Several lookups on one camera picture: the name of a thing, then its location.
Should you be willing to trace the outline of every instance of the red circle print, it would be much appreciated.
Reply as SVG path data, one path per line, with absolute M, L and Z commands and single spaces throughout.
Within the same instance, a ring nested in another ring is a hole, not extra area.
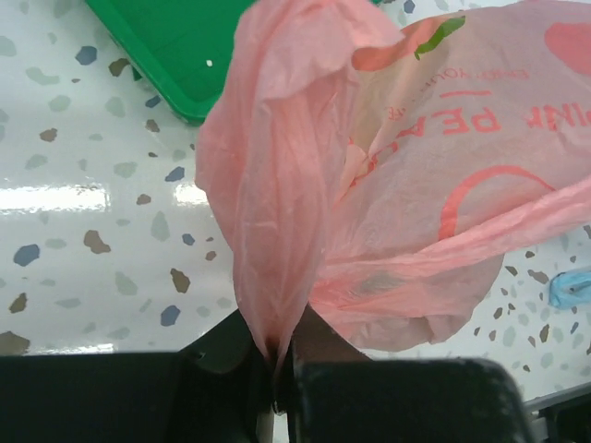
M 554 23 L 544 40 L 548 49 L 570 69 L 591 77 L 591 23 Z

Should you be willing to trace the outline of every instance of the pink plastic bag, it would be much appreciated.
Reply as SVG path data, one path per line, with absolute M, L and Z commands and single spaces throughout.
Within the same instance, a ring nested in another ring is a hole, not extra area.
M 306 302 L 361 347 L 442 341 L 502 254 L 591 220 L 591 7 L 403 33 L 368 0 L 259 0 L 199 134 L 197 184 L 259 348 Z

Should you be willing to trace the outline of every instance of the brown speckle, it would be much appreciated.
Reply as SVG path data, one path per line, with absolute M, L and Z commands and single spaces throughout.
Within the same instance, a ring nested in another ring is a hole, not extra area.
M 111 71 L 113 77 L 119 77 L 123 72 L 123 68 L 127 65 L 129 65 L 129 60 L 126 58 L 120 58 L 109 65 L 109 71 Z
M 511 273 L 511 275 L 517 275 L 517 269 L 513 266 L 505 266 L 505 269 L 508 270 Z
M 146 194 L 142 194 L 136 200 L 137 205 L 147 205 L 148 203 L 151 203 L 151 197 Z
M 150 119 L 146 122 L 146 129 L 151 132 L 160 132 L 160 127 L 153 119 Z
M 25 293 L 22 293 L 17 298 L 15 298 L 15 301 L 12 302 L 12 304 L 10 305 L 8 310 L 10 311 L 11 314 L 16 314 L 17 312 L 24 311 L 26 307 L 27 307 L 27 295 Z
M 41 134 L 39 134 L 39 138 L 43 141 L 47 141 L 51 143 L 57 137 L 57 129 L 52 127 L 51 129 L 45 129 Z
M 29 350 L 30 341 L 10 330 L 0 334 L 0 355 L 23 355 Z
M 546 275 L 544 272 L 540 271 L 540 272 L 535 272 L 534 270 L 528 269 L 527 273 L 529 274 L 529 276 L 534 279 L 535 281 L 539 281 L 542 284 L 546 284 L 549 281 L 548 275 Z
M 542 330 L 539 332 L 539 339 L 542 343 L 545 343 L 548 340 L 548 333 L 550 331 L 550 325 L 546 325 Z
M 98 231 L 87 231 L 84 234 L 84 245 L 89 247 L 94 254 L 111 252 L 111 247 L 103 242 Z
M 172 268 L 170 269 L 170 275 L 173 277 L 173 284 L 175 285 L 178 293 L 187 293 L 188 287 L 191 284 L 189 277 L 183 273 L 183 271 Z

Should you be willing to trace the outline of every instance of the green plastic bin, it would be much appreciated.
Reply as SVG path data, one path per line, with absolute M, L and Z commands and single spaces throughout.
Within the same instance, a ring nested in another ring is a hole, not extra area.
M 235 29 L 253 0 L 87 3 L 127 52 L 135 79 L 145 77 L 175 114 L 199 124 L 222 93 Z

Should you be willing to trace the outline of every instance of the black object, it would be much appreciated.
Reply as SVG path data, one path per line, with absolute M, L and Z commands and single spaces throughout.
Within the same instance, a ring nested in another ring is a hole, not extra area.
M 236 311 L 179 353 L 0 358 L 0 441 L 530 443 L 511 378 L 482 360 L 374 362 L 311 308 L 271 374 Z

